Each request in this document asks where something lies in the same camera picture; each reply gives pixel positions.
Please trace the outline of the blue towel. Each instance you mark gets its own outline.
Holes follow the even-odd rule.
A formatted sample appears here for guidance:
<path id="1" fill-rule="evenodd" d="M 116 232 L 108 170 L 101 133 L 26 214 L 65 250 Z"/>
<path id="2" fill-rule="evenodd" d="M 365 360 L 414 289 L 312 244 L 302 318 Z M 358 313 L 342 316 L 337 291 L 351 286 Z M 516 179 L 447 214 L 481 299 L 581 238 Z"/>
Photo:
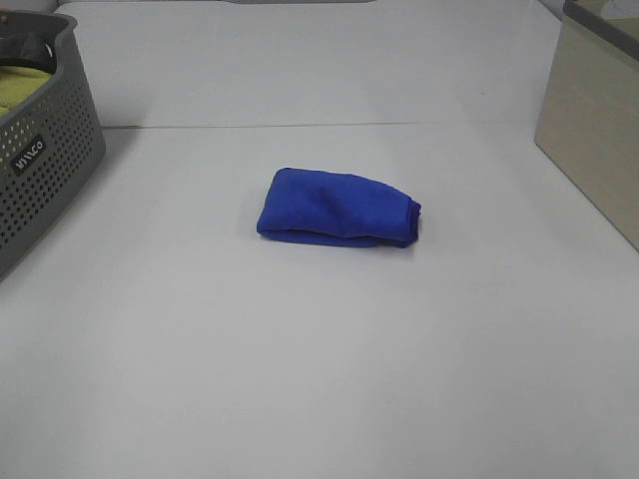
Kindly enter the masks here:
<path id="1" fill-rule="evenodd" d="M 352 174 L 283 168 L 257 232 L 269 240 L 406 248 L 418 240 L 421 205 L 387 184 Z"/>

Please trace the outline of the grey perforated laundry basket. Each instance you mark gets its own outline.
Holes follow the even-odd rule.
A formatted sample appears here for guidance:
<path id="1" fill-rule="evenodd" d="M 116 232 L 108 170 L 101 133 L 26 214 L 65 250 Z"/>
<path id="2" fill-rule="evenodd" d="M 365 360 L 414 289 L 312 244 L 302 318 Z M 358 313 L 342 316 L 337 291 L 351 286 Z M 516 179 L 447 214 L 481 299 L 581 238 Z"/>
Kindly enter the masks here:
<path id="1" fill-rule="evenodd" d="M 51 79 L 1 118 L 3 275 L 48 232 L 105 156 L 76 26 L 62 14 L 1 14 L 3 38 L 33 33 L 50 47 L 56 63 Z"/>

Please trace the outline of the beige storage box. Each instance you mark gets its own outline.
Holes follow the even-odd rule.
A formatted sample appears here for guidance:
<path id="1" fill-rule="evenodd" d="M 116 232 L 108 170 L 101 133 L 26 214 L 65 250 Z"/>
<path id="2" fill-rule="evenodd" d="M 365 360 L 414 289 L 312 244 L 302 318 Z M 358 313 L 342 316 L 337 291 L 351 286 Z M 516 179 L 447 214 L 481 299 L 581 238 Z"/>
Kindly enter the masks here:
<path id="1" fill-rule="evenodd" d="M 535 144 L 638 244 L 638 4 L 567 1 Z"/>

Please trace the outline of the yellow-green towel in basket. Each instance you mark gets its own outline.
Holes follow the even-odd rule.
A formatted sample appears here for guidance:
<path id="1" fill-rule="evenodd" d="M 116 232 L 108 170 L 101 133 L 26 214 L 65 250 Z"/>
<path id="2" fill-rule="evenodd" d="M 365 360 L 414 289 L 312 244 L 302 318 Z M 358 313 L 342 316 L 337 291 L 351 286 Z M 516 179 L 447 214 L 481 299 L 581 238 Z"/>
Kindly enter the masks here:
<path id="1" fill-rule="evenodd" d="M 15 110 L 52 78 L 52 74 L 17 66 L 2 66 L 0 77 L 0 116 Z"/>

